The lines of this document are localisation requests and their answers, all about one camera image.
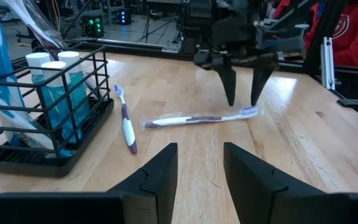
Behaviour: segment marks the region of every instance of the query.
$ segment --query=toothbrush handle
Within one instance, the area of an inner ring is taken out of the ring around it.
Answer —
[[[122,128],[124,130],[124,137],[131,153],[137,153],[137,146],[135,140],[134,127],[132,126],[131,119],[129,117],[128,107],[125,103],[121,106],[122,113]]]

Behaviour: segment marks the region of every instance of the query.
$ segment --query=white bottle cap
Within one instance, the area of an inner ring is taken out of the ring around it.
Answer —
[[[50,62],[50,55],[45,52],[31,53],[25,56],[29,67],[41,67],[43,63]],[[43,75],[40,69],[30,69],[33,75]]]
[[[66,63],[65,62],[47,62],[47,63],[43,63],[41,65],[42,68],[57,68],[57,69],[64,69],[66,67]],[[56,75],[56,73],[58,73],[59,71],[54,71],[54,70],[42,70],[44,73],[44,79],[47,80],[48,78]],[[70,83],[70,76],[65,73],[66,76],[66,81],[67,81],[67,85]],[[57,77],[56,79],[54,79],[52,82],[48,83],[47,86],[49,87],[60,87],[63,86],[63,80],[62,80],[62,76]]]
[[[57,56],[59,57],[59,61],[66,62],[67,66],[74,64],[80,59],[80,53],[73,51],[60,52]],[[69,74],[77,72],[82,72],[81,65],[77,65],[68,71]]]

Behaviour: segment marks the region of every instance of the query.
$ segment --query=wire basket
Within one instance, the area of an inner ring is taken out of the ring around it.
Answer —
[[[73,50],[79,45],[76,45],[71,49],[59,50]],[[114,100],[109,96],[109,92],[111,90],[109,88],[108,82],[109,76],[107,75],[106,66],[108,61],[106,60],[106,53],[104,51],[105,48],[106,46],[102,46],[99,49],[90,52],[87,56],[81,58],[76,63],[67,66],[67,68],[63,70],[57,71],[56,75],[46,79],[43,83],[36,84],[22,83],[21,79],[25,79],[26,76],[31,76],[30,69],[45,70],[45,68],[28,67],[25,58],[12,61],[12,66],[15,71],[1,77],[0,80],[12,74],[16,74],[18,82],[10,83],[0,81],[0,86],[19,87],[21,92],[23,92],[23,88],[28,89],[29,91],[22,94],[23,99],[27,104],[28,100],[26,99],[29,96],[32,96],[32,102],[35,102],[35,105],[30,107],[27,107],[27,105],[25,107],[0,106],[0,110],[25,111],[29,115],[39,114],[34,120],[45,130],[13,128],[0,125],[0,172],[44,177],[63,177],[72,170],[74,165],[78,162],[78,159],[84,153],[89,143],[94,138],[114,108]],[[96,58],[97,53],[103,55],[102,59]],[[64,74],[73,67],[85,61],[92,62],[93,71],[86,73],[81,81],[69,88]],[[65,93],[56,99],[51,105],[47,106],[42,96],[43,93],[41,89],[56,78],[61,78],[63,80]],[[87,96],[73,107],[71,104],[70,94],[80,85],[84,85],[88,78],[94,78],[97,87],[94,90],[88,92]],[[67,102],[69,110],[68,115],[65,116],[65,118],[63,118],[58,125],[52,128],[51,119],[49,118],[49,111],[63,101]],[[75,122],[76,111],[86,101],[89,104],[89,113],[84,119],[81,120],[81,122]],[[68,135],[68,137],[63,138],[62,127],[66,122],[71,122],[73,131]],[[23,140],[20,141],[19,146],[12,146],[6,141],[6,138],[4,138],[5,141],[1,140],[1,138],[4,137],[2,134],[4,131],[12,131],[14,133],[20,133],[24,135],[26,133],[44,134],[52,141],[53,149],[30,147]],[[69,142],[69,139],[72,137],[76,139],[74,144]],[[70,152],[74,152],[74,154],[71,157],[62,157],[60,155],[60,151],[64,149]]]

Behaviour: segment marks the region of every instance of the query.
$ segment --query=bottle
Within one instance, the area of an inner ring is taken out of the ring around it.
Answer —
[[[47,62],[47,63],[43,63],[41,65],[42,68],[57,68],[57,69],[64,69],[66,67],[66,63],[65,62]],[[53,70],[43,70],[43,74],[44,74],[44,79],[47,80],[48,78],[56,75],[56,73],[58,73],[58,71],[53,71]],[[47,84],[48,87],[48,91],[50,93],[50,96],[52,97],[53,102],[56,101],[57,99],[59,99],[59,97],[61,97],[62,95],[65,94],[65,89],[63,86],[63,80],[62,80],[62,76],[57,77],[56,79],[54,79],[53,81],[51,81],[50,83]],[[68,76],[67,73],[64,74],[67,84],[70,83],[70,77]],[[68,108],[68,102],[67,99],[64,98],[62,101],[60,101],[57,105],[57,110],[59,113],[59,122],[61,122],[69,113],[70,110]],[[66,120],[63,124],[63,131],[62,131],[62,136],[63,138],[66,140],[67,137],[74,131],[74,125],[72,123],[72,119],[71,117]],[[81,131],[78,130],[78,138],[81,139],[82,134]],[[73,135],[70,140],[70,143],[77,143],[76,139],[75,139],[75,135]]]
[[[80,54],[78,52],[60,52],[58,54],[59,61],[66,62],[67,66],[74,64],[79,61]],[[81,69],[81,65],[77,65],[74,68],[70,69],[68,72],[70,76],[70,88],[73,88],[74,85],[79,83],[82,79],[84,79],[84,73]],[[80,86],[76,87],[75,90],[71,93],[71,98],[73,100],[73,108],[78,106],[82,100],[86,98],[86,90],[85,85],[82,83]],[[86,100],[79,108],[75,111],[75,117],[79,122],[83,121],[90,113],[90,106],[88,100]]]
[[[25,56],[25,59],[27,60],[27,64],[30,67],[41,67],[43,63],[50,62],[50,55],[48,53],[32,53]],[[42,83],[44,82],[44,74],[42,73],[42,70],[39,69],[30,69],[31,72],[31,80],[32,83]],[[43,86],[41,88],[42,96],[45,100],[45,104],[47,106],[50,106],[53,101],[52,97],[50,96],[50,93],[48,91],[47,86]],[[55,128],[56,125],[60,122],[59,115],[56,106],[53,107],[48,111],[49,119],[52,124],[52,128]]]

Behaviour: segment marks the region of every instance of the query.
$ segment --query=wooden tabletop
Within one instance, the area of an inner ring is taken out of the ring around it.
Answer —
[[[0,192],[106,191],[178,143],[172,223],[238,223],[223,170],[223,143],[233,142],[327,192],[358,192],[358,113],[307,75],[275,72],[248,121],[140,130],[166,113],[229,110],[215,72],[191,62],[109,55],[110,84],[124,87],[139,152],[122,133],[120,101],[72,172],[62,179],[0,174]],[[252,70],[236,68],[234,108],[249,106]]]

